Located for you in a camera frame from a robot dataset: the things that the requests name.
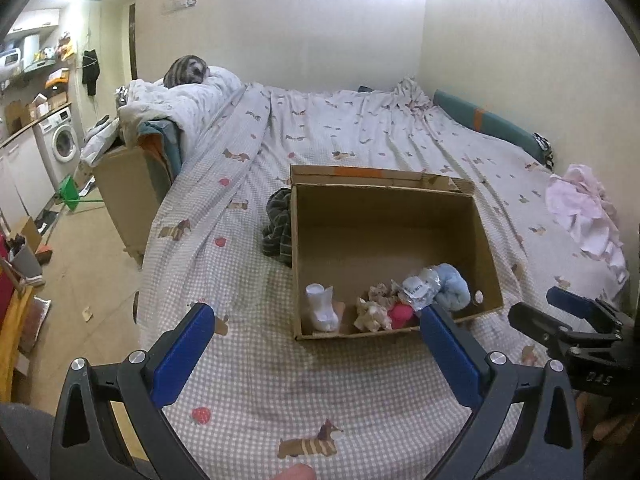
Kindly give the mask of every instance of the pink cloth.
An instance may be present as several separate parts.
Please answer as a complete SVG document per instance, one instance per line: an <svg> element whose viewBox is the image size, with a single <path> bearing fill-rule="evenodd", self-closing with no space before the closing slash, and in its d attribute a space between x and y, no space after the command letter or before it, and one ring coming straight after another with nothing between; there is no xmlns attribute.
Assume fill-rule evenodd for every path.
<svg viewBox="0 0 640 480"><path fill-rule="evenodd" d="M604 260L624 283L629 273L622 253L618 213L589 166L572 164L563 177L551 175L546 208L556 217L581 250Z"/></svg>

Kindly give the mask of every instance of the teal cushion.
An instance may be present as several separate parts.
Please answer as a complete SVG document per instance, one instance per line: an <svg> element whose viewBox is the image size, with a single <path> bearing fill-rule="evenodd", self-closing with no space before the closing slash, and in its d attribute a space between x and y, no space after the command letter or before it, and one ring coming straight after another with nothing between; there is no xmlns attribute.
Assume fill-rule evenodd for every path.
<svg viewBox="0 0 640 480"><path fill-rule="evenodd" d="M542 147L532 134L521 127L442 90L436 90L433 103L463 126L491 137L506 140L521 147L540 164L545 163L545 153Z"/></svg>

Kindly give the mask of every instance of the blue gripper pad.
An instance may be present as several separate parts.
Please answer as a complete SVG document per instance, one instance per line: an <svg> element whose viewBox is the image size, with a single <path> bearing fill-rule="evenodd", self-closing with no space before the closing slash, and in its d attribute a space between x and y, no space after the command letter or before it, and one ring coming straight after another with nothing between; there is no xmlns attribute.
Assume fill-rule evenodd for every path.
<svg viewBox="0 0 640 480"><path fill-rule="evenodd" d="M156 408L160 409L178 400L215 329L216 316L213 309L203 303L156 367L150 393Z"/></svg>
<svg viewBox="0 0 640 480"><path fill-rule="evenodd" d="M478 408L482 404L480 373L430 307L420 311L420 333L456 400L472 410Z"/></svg>
<svg viewBox="0 0 640 480"><path fill-rule="evenodd" d="M592 300L576 296L572 292L562 290L562 288L558 286L552 286L546 292L546 302L581 319L588 319L593 310Z"/></svg>

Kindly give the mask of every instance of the person's finger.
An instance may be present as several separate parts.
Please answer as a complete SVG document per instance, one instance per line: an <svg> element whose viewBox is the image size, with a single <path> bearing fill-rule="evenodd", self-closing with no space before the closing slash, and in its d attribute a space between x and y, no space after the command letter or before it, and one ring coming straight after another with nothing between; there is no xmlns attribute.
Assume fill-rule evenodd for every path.
<svg viewBox="0 0 640 480"><path fill-rule="evenodd" d="M589 394L580 392L578 398L575 399L575 407L578 410L578 420L580 421L580 427L584 424L584 413L587 410L587 404L589 402Z"/></svg>
<svg viewBox="0 0 640 480"><path fill-rule="evenodd" d="M598 441L607 438L612 431L616 430L622 424L622 419L625 416L626 415L618 415L598 424L593 430L593 438Z"/></svg>
<svg viewBox="0 0 640 480"><path fill-rule="evenodd" d="M316 473L308 465L296 464L276 475L273 480L316 480Z"/></svg>
<svg viewBox="0 0 640 480"><path fill-rule="evenodd" d="M613 421L617 421L615 425L606 425L609 421L600 423L596 426L596 429L593 430L593 437L596 438L596 432L598 432L598 436L600 437L604 431L607 431L601 438L596 438L596 440L604 440L604 444L607 446L618 446L622 444L626 438L631 433L631 430L634 427L634 424L638 421L638 413L632 413L625 415L624 418L622 416L615 417ZM606 426L600 430L598 428L605 424Z"/></svg>

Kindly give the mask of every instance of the open cardboard box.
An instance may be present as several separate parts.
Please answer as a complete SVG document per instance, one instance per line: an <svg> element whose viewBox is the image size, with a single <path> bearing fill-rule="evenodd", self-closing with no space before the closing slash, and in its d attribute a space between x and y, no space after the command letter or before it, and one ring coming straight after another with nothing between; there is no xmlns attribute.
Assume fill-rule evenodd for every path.
<svg viewBox="0 0 640 480"><path fill-rule="evenodd" d="M292 166L291 184L296 339L418 330L414 322L399 330L359 332L353 326L355 301L371 285L401 283L412 271L440 263L459 270L472 297L482 292L482 303L472 300L454 314L456 322L504 306L472 182L411 171ZM309 283L334 286L334 309L344 309L337 332L314 332L306 320Z"/></svg>

